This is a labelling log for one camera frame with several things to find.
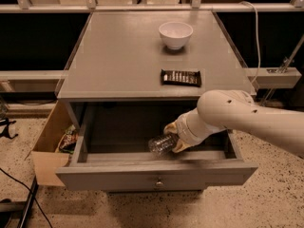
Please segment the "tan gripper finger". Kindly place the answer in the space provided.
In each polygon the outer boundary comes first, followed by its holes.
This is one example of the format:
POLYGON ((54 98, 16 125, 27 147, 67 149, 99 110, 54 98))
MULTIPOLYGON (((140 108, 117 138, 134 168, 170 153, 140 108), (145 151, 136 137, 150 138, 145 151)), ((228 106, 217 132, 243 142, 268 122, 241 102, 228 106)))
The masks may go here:
POLYGON ((173 133, 173 134, 177 134, 178 130, 177 130, 177 125, 175 122, 169 123, 163 130, 164 134, 169 134, 169 133, 173 133))
POLYGON ((172 151, 174 153, 180 153, 181 151, 184 151, 185 149, 189 148, 190 144, 187 142, 184 142, 181 139, 178 139, 177 144, 173 147, 172 151))

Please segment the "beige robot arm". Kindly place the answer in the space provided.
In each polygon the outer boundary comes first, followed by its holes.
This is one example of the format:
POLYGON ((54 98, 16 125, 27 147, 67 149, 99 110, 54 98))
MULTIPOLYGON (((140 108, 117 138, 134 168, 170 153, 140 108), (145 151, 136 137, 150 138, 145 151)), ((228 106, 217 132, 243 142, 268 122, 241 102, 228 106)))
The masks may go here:
POLYGON ((197 107, 164 128, 179 136, 179 153, 226 129, 249 133, 298 157, 304 156, 304 113, 259 106, 242 90, 204 92, 197 107))

